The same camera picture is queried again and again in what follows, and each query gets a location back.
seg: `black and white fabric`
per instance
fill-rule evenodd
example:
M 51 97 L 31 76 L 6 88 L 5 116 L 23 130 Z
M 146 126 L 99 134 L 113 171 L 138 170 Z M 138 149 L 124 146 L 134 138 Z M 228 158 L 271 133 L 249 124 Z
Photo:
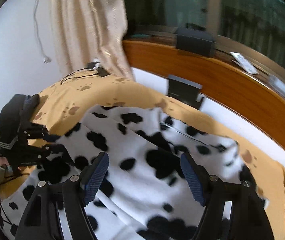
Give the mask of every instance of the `black and white fabric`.
M 108 172 L 95 200 L 85 208 L 98 240 L 193 237 L 204 207 L 194 201 L 184 178 L 182 152 L 189 152 L 209 174 L 224 181 L 253 180 L 238 156 L 236 141 L 199 131 L 161 108 L 94 106 L 57 143 L 66 147 L 75 166 L 64 163 L 60 156 L 49 156 L 2 202 L 12 225 L 0 221 L 0 226 L 9 239 L 14 239 L 27 201 L 40 180 L 65 181 L 79 174 L 101 151 L 109 155 Z M 59 207 L 64 237 L 69 240 L 64 206 L 61 203 Z M 218 239 L 226 235 L 230 209 L 226 204 Z

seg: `metal screw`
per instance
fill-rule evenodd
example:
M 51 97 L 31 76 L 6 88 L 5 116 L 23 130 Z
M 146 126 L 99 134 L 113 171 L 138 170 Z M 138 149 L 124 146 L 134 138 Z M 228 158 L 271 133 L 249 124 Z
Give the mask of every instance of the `metal screw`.
M 244 180 L 244 181 L 242 182 L 242 185 L 244 185 L 245 187 L 250 187 L 250 182 L 247 181 L 247 180 Z
M 38 182 L 39 187 L 44 187 L 44 185 L 46 185 L 46 182 L 44 180 L 41 180 L 40 182 Z
M 209 179 L 212 181 L 212 182 L 216 182 L 216 181 L 218 181 L 218 177 L 216 176 L 216 175 L 210 175 L 209 176 Z
M 71 180 L 72 182 L 78 181 L 78 179 L 79 179 L 79 177 L 78 177 L 77 175 L 74 175 L 74 176 L 71 176 L 71 177 L 70 177 L 70 180 Z

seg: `wall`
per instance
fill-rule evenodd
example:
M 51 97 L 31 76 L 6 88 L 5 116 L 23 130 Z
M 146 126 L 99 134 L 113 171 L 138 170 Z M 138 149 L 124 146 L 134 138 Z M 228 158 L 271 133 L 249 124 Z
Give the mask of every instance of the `wall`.
M 61 78 L 50 27 L 50 1 L 37 10 L 40 38 L 52 62 L 44 64 L 33 24 L 35 0 L 8 0 L 0 9 L 0 110 L 17 93 L 35 94 Z

